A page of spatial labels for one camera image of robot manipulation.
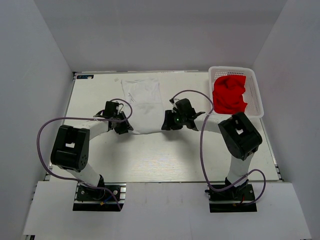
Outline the white t shirt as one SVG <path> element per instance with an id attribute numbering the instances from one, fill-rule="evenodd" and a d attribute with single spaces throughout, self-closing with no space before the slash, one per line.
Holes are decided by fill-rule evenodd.
<path id="1" fill-rule="evenodd" d="M 130 106 L 123 111 L 128 116 L 133 135 L 147 135 L 162 130 L 165 109 L 162 102 L 160 82 L 156 78 L 122 80 L 124 99 Z"/>

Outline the red t shirt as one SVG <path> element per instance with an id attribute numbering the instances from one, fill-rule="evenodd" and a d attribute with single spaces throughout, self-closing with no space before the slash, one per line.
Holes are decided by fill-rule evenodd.
<path id="1" fill-rule="evenodd" d="M 238 112 L 245 112 L 247 103 L 243 94 L 246 76 L 225 75 L 217 78 L 213 84 L 213 106 L 218 114 L 234 115 Z"/>

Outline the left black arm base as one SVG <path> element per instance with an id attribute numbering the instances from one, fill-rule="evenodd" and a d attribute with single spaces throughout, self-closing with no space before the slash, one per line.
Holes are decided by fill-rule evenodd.
<path id="1" fill-rule="evenodd" d="M 126 183 L 104 184 L 116 197 L 122 208 L 126 198 Z M 74 212 L 120 212 L 115 199 L 106 190 L 97 190 L 78 184 L 73 202 Z"/>

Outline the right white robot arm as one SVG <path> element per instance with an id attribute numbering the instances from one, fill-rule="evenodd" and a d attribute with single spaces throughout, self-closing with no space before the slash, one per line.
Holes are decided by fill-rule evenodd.
<path id="1" fill-rule="evenodd" d="M 204 178 L 209 189 L 214 192 L 226 192 L 226 195 L 236 200 L 244 193 L 244 187 L 248 183 L 249 167 L 251 160 L 262 144 L 262 137 L 255 126 L 243 112 L 238 112 L 230 117 L 217 118 L 216 115 L 196 112 L 187 98 L 169 100 L 171 110 L 165 111 L 163 131 L 176 131 L 186 127 L 200 132 L 200 164 Z M 221 134 L 223 141 L 231 155 L 228 174 L 223 188 L 215 188 L 209 184 L 206 174 L 203 143 L 204 132 Z"/>

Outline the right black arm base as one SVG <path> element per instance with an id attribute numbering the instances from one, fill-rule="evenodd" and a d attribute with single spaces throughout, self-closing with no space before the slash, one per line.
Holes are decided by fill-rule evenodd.
<path id="1" fill-rule="evenodd" d="M 210 213 L 254 213 L 257 212 L 253 186 L 247 184 L 225 191 L 213 191 L 208 188 L 204 191 L 208 195 Z"/>

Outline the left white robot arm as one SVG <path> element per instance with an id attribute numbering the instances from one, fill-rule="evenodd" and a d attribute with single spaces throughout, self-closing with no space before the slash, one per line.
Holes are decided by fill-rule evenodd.
<path id="1" fill-rule="evenodd" d="M 106 187 L 102 175 L 98 174 L 88 163 L 90 141 L 104 133 L 114 131 L 118 135 L 133 131 L 129 116 L 122 110 L 124 104 L 130 104 L 115 98 L 105 103 L 103 110 L 92 118 L 75 117 L 84 121 L 78 125 L 61 125 L 58 129 L 50 161 L 53 165 L 70 173 L 75 180 L 88 188 L 88 193 L 99 200 L 105 196 Z"/>

